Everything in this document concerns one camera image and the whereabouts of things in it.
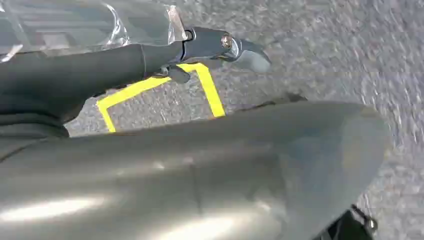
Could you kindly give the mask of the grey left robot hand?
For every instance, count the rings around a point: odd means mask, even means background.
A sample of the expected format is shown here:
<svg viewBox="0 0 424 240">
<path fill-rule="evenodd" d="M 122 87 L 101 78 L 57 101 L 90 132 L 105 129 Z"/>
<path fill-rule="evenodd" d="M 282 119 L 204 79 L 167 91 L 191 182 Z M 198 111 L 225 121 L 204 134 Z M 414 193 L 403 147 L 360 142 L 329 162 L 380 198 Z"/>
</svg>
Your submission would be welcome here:
<svg viewBox="0 0 424 240">
<path fill-rule="evenodd" d="M 227 116 L 69 136 L 85 101 L 177 64 L 265 71 L 256 44 L 193 26 L 164 46 L 129 44 L 0 65 L 3 240 L 370 240 L 353 217 L 390 150 L 371 106 L 289 95 Z"/>
</svg>

